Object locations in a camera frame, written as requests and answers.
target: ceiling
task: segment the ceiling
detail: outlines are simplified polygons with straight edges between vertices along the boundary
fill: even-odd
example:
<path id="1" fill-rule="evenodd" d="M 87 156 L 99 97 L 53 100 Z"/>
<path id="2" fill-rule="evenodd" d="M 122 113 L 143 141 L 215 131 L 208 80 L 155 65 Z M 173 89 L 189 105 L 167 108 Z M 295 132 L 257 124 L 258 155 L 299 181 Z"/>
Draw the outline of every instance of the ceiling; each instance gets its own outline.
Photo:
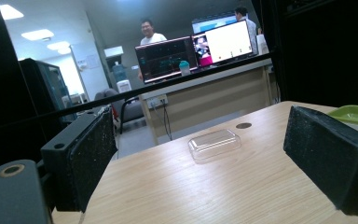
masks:
<path id="1" fill-rule="evenodd" d="M 98 39 L 99 46 L 111 48 L 129 39 L 140 40 L 140 21 L 150 18 L 156 31 L 167 34 L 191 27 L 196 18 L 211 16 L 239 5 L 248 7 L 251 0 L 0 0 L 24 14 L 6 21 L 17 56 L 20 59 L 45 60 L 60 56 L 48 44 L 70 44 Z M 30 41 L 22 33 L 49 29 L 49 41 Z"/>

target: ceiling light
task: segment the ceiling light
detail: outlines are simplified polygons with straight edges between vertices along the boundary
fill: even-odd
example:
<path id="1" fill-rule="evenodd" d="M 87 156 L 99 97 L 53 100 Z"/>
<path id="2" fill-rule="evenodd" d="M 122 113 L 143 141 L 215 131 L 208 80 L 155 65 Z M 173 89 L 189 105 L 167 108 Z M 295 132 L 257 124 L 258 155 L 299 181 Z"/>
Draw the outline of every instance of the ceiling light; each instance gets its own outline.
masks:
<path id="1" fill-rule="evenodd" d="M 60 54 L 68 54 L 71 52 L 71 49 L 70 48 L 65 48 L 65 49 L 59 49 L 58 52 Z"/>
<path id="2" fill-rule="evenodd" d="M 69 47 L 69 43 L 66 42 L 66 41 L 57 42 L 57 43 L 48 45 L 48 48 L 52 49 L 52 50 L 65 49 L 65 48 L 68 48 L 68 47 Z"/>
<path id="3" fill-rule="evenodd" d="M 54 36 L 54 34 L 47 29 L 32 31 L 21 35 L 22 37 L 27 38 L 29 40 L 39 40 L 39 39 L 44 39 Z"/>
<path id="4" fill-rule="evenodd" d="M 5 21 L 21 18 L 24 15 L 20 13 L 16 8 L 11 7 L 10 5 L 0 6 L 2 17 Z"/>

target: man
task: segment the man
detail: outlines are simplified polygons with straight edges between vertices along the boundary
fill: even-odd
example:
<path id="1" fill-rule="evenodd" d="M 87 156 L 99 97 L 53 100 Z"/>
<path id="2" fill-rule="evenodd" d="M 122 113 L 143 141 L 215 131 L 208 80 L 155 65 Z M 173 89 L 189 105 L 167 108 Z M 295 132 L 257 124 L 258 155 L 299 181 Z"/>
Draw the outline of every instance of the man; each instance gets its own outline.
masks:
<path id="1" fill-rule="evenodd" d="M 247 14 L 248 14 L 248 9 L 246 7 L 235 8 L 235 19 L 237 19 L 237 21 L 246 20 L 246 24 L 248 25 L 249 36 L 251 38 L 252 52 L 254 55 L 257 55 L 258 49 L 257 49 L 257 37 L 256 37 L 257 36 L 256 25 L 253 21 L 247 18 Z"/>
<path id="2" fill-rule="evenodd" d="M 151 20 L 143 20 L 141 23 L 141 30 L 145 37 L 141 40 L 141 45 L 156 43 L 159 41 L 167 40 L 167 38 L 154 32 L 153 22 Z M 143 80 L 141 69 L 138 72 L 138 78 Z"/>

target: floor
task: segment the floor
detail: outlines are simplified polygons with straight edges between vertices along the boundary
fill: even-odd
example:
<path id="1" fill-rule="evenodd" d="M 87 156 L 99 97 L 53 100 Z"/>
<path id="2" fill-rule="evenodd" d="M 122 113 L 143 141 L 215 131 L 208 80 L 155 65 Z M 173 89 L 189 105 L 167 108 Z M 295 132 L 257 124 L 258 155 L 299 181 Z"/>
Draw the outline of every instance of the floor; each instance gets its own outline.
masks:
<path id="1" fill-rule="evenodd" d="M 240 112 L 233 113 L 218 119 L 213 119 L 208 122 L 195 125 L 191 128 L 187 128 L 179 132 L 172 133 L 172 140 L 212 127 L 219 123 L 235 119 L 240 116 L 242 116 Z M 145 119 L 130 121 L 123 124 L 123 126 L 123 133 L 120 134 L 117 132 L 116 143 L 118 152 L 112 160 L 117 160 L 155 146 L 153 135 L 150 129 L 147 127 Z M 170 141 L 168 135 L 158 138 L 159 144 L 163 144 L 168 141 Z"/>

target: monitor screen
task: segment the monitor screen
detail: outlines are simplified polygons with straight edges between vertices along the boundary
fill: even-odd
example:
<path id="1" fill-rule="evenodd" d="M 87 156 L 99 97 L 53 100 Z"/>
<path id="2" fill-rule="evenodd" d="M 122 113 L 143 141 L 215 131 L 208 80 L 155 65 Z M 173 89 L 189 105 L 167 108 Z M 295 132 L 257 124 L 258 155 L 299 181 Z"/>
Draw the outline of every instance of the monitor screen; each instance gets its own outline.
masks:
<path id="1" fill-rule="evenodd" d="M 144 84 L 181 76 L 181 61 L 187 61 L 190 70 L 198 68 L 191 36 L 142 45 L 135 52 Z"/>
<path id="2" fill-rule="evenodd" d="M 205 32 L 213 28 L 231 24 L 236 22 L 235 13 L 233 11 L 221 13 L 214 16 L 195 19 L 191 22 L 194 34 Z"/>
<path id="3" fill-rule="evenodd" d="M 235 60 L 252 53 L 246 21 L 194 34 L 192 38 L 200 67 Z"/>

